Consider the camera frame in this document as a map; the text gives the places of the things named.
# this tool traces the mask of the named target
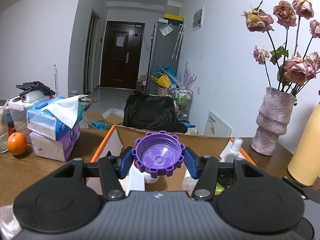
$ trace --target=floor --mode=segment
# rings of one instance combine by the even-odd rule
[[[95,98],[97,102],[93,103],[86,112],[100,110],[104,113],[111,108],[123,110],[126,105],[127,98],[133,93],[133,91],[134,90],[96,87],[89,97]],[[88,124],[82,120],[80,122],[80,127],[88,128]]]

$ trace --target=dried rose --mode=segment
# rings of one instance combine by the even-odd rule
[[[317,52],[314,52],[307,56],[306,60],[308,63],[311,64],[312,68],[315,72],[317,72],[320,68],[320,57]]]
[[[308,80],[307,77],[310,76],[299,53],[297,53],[297,57],[292,55],[292,59],[284,62],[284,69],[287,70],[284,76],[299,86],[302,86]]]
[[[241,16],[246,17],[247,28],[250,32],[266,32],[272,30],[274,22],[271,15],[264,12],[244,11]]]
[[[286,28],[296,26],[296,14],[287,1],[280,1],[279,5],[273,8],[273,14],[278,17],[278,23]]]
[[[263,65],[266,62],[266,58],[270,57],[268,51],[266,51],[264,48],[257,47],[257,45],[254,46],[253,56],[260,65]]]
[[[313,38],[320,38],[320,22],[316,20],[310,22],[310,33]]]
[[[292,6],[297,15],[304,17],[307,20],[314,16],[312,4],[308,0],[293,0]]]
[[[306,69],[307,69],[307,81],[310,80],[310,79],[313,79],[313,78],[316,78],[316,72],[313,68],[313,64],[310,63],[308,60],[305,60],[303,62],[303,64],[305,65]]]

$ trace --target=purple tissue package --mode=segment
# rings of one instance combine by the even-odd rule
[[[75,124],[70,131],[56,141],[36,132],[30,133],[33,150],[37,156],[61,162],[66,162],[68,160],[79,136],[79,123]]]

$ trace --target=door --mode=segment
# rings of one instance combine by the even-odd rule
[[[83,93],[93,92],[95,56],[100,27],[100,18],[92,12],[84,56]]]
[[[101,87],[136,89],[144,23],[107,22]]]

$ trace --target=black bag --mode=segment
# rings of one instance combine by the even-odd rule
[[[127,99],[123,126],[151,131],[188,131],[177,119],[171,97],[146,96],[138,91]]]

